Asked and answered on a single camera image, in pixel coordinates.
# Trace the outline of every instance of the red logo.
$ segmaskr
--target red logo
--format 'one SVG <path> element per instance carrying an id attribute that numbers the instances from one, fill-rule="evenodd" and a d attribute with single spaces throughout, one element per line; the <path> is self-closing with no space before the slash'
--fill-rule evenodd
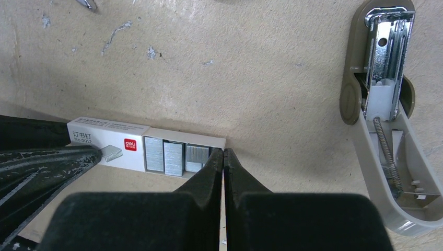
<path id="1" fill-rule="evenodd" d="M 135 140 L 125 139 L 125 149 L 129 151 L 137 151 L 137 142 Z"/>

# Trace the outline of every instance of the white plastic part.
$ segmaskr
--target white plastic part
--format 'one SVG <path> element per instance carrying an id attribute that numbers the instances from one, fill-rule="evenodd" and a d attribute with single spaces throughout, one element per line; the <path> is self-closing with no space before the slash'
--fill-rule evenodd
<path id="1" fill-rule="evenodd" d="M 382 125 L 391 146 L 392 130 L 403 131 L 402 141 L 394 156 L 404 191 L 414 193 L 416 188 L 420 188 L 423 193 L 442 195 L 442 186 L 418 144 L 403 107 L 399 105 L 399 114 L 394 121 L 383 122 Z M 374 147 L 373 132 L 372 121 L 366 121 L 361 111 L 357 123 L 351 126 L 351 135 L 369 197 L 380 212 L 385 226 L 407 236 L 421 235 L 443 226 L 442 196 L 437 196 L 429 204 L 421 203 L 426 199 L 421 195 L 403 195 L 403 199 L 402 196 L 394 199 L 381 167 L 381 162 L 385 161 L 383 154 L 378 152 L 378 147 Z"/>
<path id="2" fill-rule="evenodd" d="M 372 121 L 375 117 L 380 117 L 383 121 L 389 120 L 391 117 L 394 91 L 395 81 L 391 79 L 383 79 L 371 85 L 368 95 L 366 120 Z"/>

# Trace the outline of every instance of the concrete floor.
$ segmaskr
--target concrete floor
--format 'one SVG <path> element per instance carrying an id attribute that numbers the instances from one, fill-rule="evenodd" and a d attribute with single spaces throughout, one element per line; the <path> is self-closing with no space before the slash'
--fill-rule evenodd
<path id="1" fill-rule="evenodd" d="M 405 69 L 416 90 L 411 122 L 443 181 L 443 2 L 413 2 Z M 75 0 L 0 2 L 2 114 L 89 116 L 221 136 L 272 191 L 367 195 L 338 108 L 350 20 L 362 0 L 96 3 L 95 14 Z M 184 181 L 97 166 L 22 235 L 38 241 L 69 193 L 172 191 Z M 390 232 L 396 250 L 440 250 L 442 234 Z"/>

